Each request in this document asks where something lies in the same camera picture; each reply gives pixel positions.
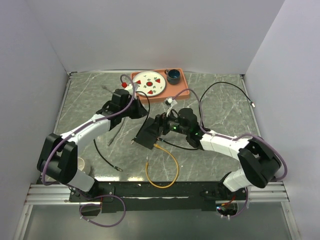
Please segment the black network switch box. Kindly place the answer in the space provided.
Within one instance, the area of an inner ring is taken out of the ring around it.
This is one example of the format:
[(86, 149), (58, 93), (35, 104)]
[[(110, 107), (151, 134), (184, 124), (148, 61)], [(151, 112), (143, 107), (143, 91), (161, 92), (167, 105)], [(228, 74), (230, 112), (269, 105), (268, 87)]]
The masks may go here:
[(157, 115), (155, 118), (149, 117), (142, 129), (138, 132), (134, 142), (151, 150), (157, 141), (157, 138), (162, 135), (163, 127), (161, 119)]

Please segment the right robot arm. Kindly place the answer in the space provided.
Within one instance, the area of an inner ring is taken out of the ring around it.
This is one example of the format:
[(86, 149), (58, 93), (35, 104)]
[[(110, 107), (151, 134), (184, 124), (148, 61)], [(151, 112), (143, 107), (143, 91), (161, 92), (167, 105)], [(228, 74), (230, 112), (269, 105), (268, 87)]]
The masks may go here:
[(217, 184), (215, 193), (226, 200), (247, 187), (265, 188), (284, 165), (281, 157), (262, 138), (249, 133), (228, 136), (205, 128), (202, 118), (198, 118), (191, 108), (182, 108), (177, 114), (158, 114), (155, 125), (158, 137), (169, 132), (179, 133), (195, 149), (219, 153), (240, 163), (240, 169), (227, 173)]

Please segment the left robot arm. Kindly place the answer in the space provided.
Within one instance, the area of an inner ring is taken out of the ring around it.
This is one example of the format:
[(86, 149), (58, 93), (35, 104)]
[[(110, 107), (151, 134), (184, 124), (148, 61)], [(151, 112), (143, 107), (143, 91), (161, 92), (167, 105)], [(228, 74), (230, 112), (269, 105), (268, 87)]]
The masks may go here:
[(107, 101), (89, 120), (61, 135), (49, 134), (43, 144), (36, 168), (42, 173), (41, 181), (50, 177), (59, 184), (81, 191), (87, 201), (99, 195), (99, 182), (78, 168), (78, 153), (98, 136), (112, 130), (124, 118), (140, 119), (148, 111), (132, 91), (116, 89)]

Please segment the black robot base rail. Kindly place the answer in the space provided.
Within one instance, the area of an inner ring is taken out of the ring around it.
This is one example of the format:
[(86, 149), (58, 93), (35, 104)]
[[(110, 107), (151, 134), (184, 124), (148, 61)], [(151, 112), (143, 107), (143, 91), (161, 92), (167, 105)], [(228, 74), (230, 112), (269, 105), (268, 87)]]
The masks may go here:
[(90, 193), (72, 189), (69, 201), (97, 204), (102, 213), (116, 213), (123, 210), (215, 211), (217, 202), (244, 201), (246, 198), (245, 188), (231, 192), (218, 181), (177, 181), (164, 189), (146, 181), (102, 181), (98, 189)]

